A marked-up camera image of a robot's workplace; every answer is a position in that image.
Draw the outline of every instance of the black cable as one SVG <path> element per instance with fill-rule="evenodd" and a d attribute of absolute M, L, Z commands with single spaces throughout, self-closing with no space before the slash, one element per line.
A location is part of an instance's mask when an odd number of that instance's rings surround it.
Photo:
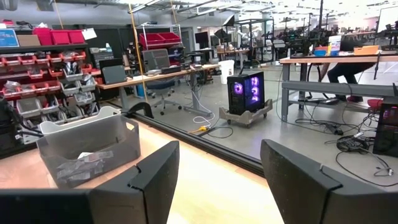
<path fill-rule="evenodd" d="M 344 169 L 348 173 L 354 175 L 355 177 L 357 177 L 367 183 L 374 184 L 374 185 L 377 185 L 380 187 L 392 187 L 392 186 L 398 185 L 398 182 L 396 182 L 394 184 L 387 184 L 387 185 L 382 185 L 382 184 L 377 184 L 377 183 L 371 182 L 370 180 L 360 177 L 359 175 L 350 171 L 345 166 L 343 166 L 341 164 L 341 162 L 339 162 L 339 160 L 338 160 L 339 156 L 344 153 L 359 153 L 362 155 L 370 154 L 384 167 L 384 168 L 376 167 L 378 169 L 378 171 L 376 171 L 373 175 L 375 177 L 391 176 L 394 173 L 394 171 L 390 168 L 388 163 L 385 160 L 381 159 L 380 157 L 374 155 L 372 152 L 369 151 L 369 148 L 372 145 L 372 142 L 374 142 L 374 137 L 365 137 L 365 138 L 360 139 L 360 138 L 356 138 L 354 136 L 344 136 L 344 137 L 339 138 L 337 141 L 327 141 L 327 142 L 325 142 L 325 144 L 330 144 L 330 143 L 334 143 L 334 142 L 336 142 L 336 147 L 341 151 L 336 155 L 335 161 L 342 169 Z M 380 173 L 382 171 L 386 171 L 387 174 L 381 175 Z"/>

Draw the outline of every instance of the gray floor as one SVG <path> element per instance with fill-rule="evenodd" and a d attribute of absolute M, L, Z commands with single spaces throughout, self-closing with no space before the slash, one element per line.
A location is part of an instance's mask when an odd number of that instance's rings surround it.
<path fill-rule="evenodd" d="M 305 110 L 299 111 L 297 105 L 292 105 L 289 108 L 289 123 L 281 122 L 280 116 L 280 98 L 281 98 L 281 88 L 279 78 L 281 77 L 282 67 L 271 66 L 264 69 L 265 76 L 265 96 L 266 99 L 274 100 L 274 109 L 269 112 L 266 119 L 259 119 L 248 129 L 242 125 L 232 123 L 228 125 L 225 120 L 219 120 L 216 126 L 220 127 L 231 127 L 233 128 L 233 135 L 225 138 L 213 138 L 210 136 L 204 136 L 204 138 L 210 139 L 214 142 L 222 144 L 226 147 L 230 147 L 236 151 L 242 152 L 254 158 L 260 156 L 260 144 L 262 139 L 271 139 L 278 142 L 286 147 L 291 148 L 305 156 L 308 156 L 322 164 L 336 169 L 340 172 L 347 174 L 336 162 L 335 156 L 339 153 L 335 144 L 325 144 L 326 141 L 337 140 L 340 136 L 335 136 L 332 134 L 322 133 L 325 128 L 317 128 L 313 126 L 305 126 L 307 128 L 316 129 L 317 131 L 312 131 L 310 129 L 302 128 L 298 125 L 294 125 L 295 120 L 298 118 L 310 117 L 310 113 L 313 113 L 315 119 L 324 119 L 329 121 L 336 121 L 342 123 L 342 117 L 344 116 L 344 121 L 349 124 L 359 124 L 362 122 L 363 118 L 367 115 L 365 113 L 357 113 L 351 111 L 344 111 L 344 105 L 341 105 L 338 109 L 326 109 L 326 108 L 314 108 L 308 106 Z M 292 68 L 291 79 L 299 80 L 299 70 L 300 67 Z M 373 84 L 373 85 L 391 85 L 392 82 L 398 82 L 398 65 L 396 63 L 381 63 L 379 66 L 378 76 L 376 80 L 373 80 L 374 69 L 371 68 L 364 72 L 362 75 L 358 74 L 356 76 L 360 84 Z M 317 81 L 318 75 L 315 72 L 311 74 L 311 81 Z M 218 120 L 218 110 L 219 107 L 223 106 L 228 108 L 228 95 L 226 85 L 222 85 L 219 77 L 214 77 L 213 84 L 205 85 L 200 93 L 201 104 L 208 108 L 210 111 L 214 112 L 214 119 L 210 122 L 214 124 Z M 340 77 L 340 82 L 345 82 L 344 77 Z M 297 97 L 298 93 L 293 91 L 291 93 L 291 98 Z M 314 97 L 321 97 L 319 93 L 313 93 Z M 131 104 L 142 101 L 133 96 L 130 96 Z M 149 99 L 149 103 L 153 103 L 159 100 Z M 168 100 L 177 101 L 182 105 L 190 105 L 191 92 L 186 83 L 181 83 L 179 86 L 175 87 L 175 93 Z M 165 115 L 160 115 L 160 108 L 153 108 L 154 116 L 156 119 L 171 124 L 177 128 L 193 131 L 198 129 L 206 123 L 197 124 L 193 122 L 193 118 L 196 114 L 189 113 L 184 110 L 178 110 L 177 106 L 168 105 L 165 110 Z M 343 130 L 348 130 L 349 127 L 342 127 Z M 229 129 L 219 129 L 213 131 L 211 134 L 215 136 L 226 136 L 231 132 Z M 357 131 L 351 131 L 346 134 L 356 134 Z M 366 132 L 367 135 L 371 136 L 374 133 Z M 381 156 L 386 162 L 398 172 L 398 159 L 392 157 Z M 374 177 L 373 173 L 377 171 L 376 167 L 380 166 L 371 156 L 363 156 L 358 154 L 343 154 L 340 157 L 340 161 L 347 168 L 357 173 L 358 175 L 369 179 L 371 181 L 377 182 L 379 184 L 391 184 L 398 182 L 398 174 L 392 177 Z M 398 190 L 398 186 L 385 188 L 386 190 Z"/>

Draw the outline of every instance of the computer case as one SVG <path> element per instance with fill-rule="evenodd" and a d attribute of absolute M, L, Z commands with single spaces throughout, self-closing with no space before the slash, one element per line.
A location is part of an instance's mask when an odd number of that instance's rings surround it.
<path fill-rule="evenodd" d="M 398 157 L 398 97 L 387 97 L 381 104 L 373 153 Z"/>
<path fill-rule="evenodd" d="M 229 113 L 242 115 L 265 107 L 264 72 L 227 78 Z"/>

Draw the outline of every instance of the desk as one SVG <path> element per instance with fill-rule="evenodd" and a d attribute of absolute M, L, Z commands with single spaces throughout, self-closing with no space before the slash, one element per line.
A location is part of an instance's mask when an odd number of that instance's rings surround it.
<path fill-rule="evenodd" d="M 241 59 L 241 68 L 243 68 L 243 54 L 249 52 L 249 49 L 245 49 L 245 50 L 223 50 L 223 49 L 219 49 L 217 50 L 217 54 L 220 55 L 221 60 L 225 59 L 225 54 L 239 54 L 239 57 Z"/>
<path fill-rule="evenodd" d="M 218 68 L 219 65 L 204 65 L 202 66 L 202 68 L 198 68 L 195 71 L 207 71 L 209 69 L 212 68 Z M 192 91 L 192 101 L 193 101 L 193 106 L 191 107 L 187 107 L 187 106 L 182 106 L 185 110 L 189 110 L 195 113 L 199 113 L 202 114 L 204 116 L 209 116 L 211 113 L 207 112 L 207 111 L 202 111 L 201 110 L 201 106 L 199 104 L 199 101 L 197 100 L 198 93 L 197 93 L 197 87 L 195 85 L 195 72 L 188 72 L 186 70 L 181 71 L 181 72 L 175 72 L 175 73 L 171 73 L 171 74 L 167 74 L 167 75 L 156 75 L 154 77 L 148 77 L 148 76 L 138 76 L 138 77 L 134 77 L 134 78 L 128 78 L 126 82 L 122 82 L 122 83 L 115 83 L 115 84 L 110 84 L 110 85 L 97 85 L 98 88 L 102 89 L 102 90 L 108 90 L 111 88 L 119 88 L 119 95 L 120 95 L 120 100 L 122 103 L 122 110 L 123 111 L 127 111 L 130 106 L 127 100 L 127 94 L 124 91 L 124 87 L 128 87 L 128 86 L 132 86 L 132 85 L 137 85 L 137 84 L 141 84 L 143 81 L 144 82 L 149 82 L 149 81 L 154 81 L 154 80 L 159 80 L 162 78 L 172 78 L 172 77 L 177 77 L 177 76 L 182 76 L 182 75 L 187 75 L 190 73 L 190 79 L 191 79 L 191 86 L 193 86 L 193 90 Z"/>
<path fill-rule="evenodd" d="M 380 62 L 398 62 L 398 56 L 380 56 Z M 298 97 L 305 98 L 305 92 L 332 93 L 337 95 L 356 95 L 382 98 L 394 96 L 392 86 L 382 85 L 355 85 L 349 86 L 345 83 L 319 83 L 306 82 L 307 63 L 354 63 L 354 62 L 377 62 L 377 56 L 351 56 L 351 57 L 307 57 L 307 58 L 284 58 L 280 60 L 283 65 L 282 77 L 282 120 L 287 121 L 287 114 L 291 104 L 299 104 L 302 109 L 302 102 L 289 101 L 289 90 L 298 90 Z M 290 64 L 301 63 L 300 81 L 290 81 Z M 318 105 L 330 108 L 330 105 Z"/>
<path fill-rule="evenodd" d="M 141 157 L 77 188 L 93 188 L 176 139 L 139 123 Z M 0 188 L 56 188 L 39 150 L 0 160 Z M 169 224 L 283 224 L 267 181 L 180 141 Z"/>

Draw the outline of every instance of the white paper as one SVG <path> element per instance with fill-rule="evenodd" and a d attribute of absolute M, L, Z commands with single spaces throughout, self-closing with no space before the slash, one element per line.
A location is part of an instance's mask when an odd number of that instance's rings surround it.
<path fill-rule="evenodd" d="M 90 39 L 97 37 L 97 35 L 94 31 L 94 28 L 83 29 L 81 31 L 81 33 L 83 34 L 83 37 L 85 38 L 85 40 L 90 40 Z"/>

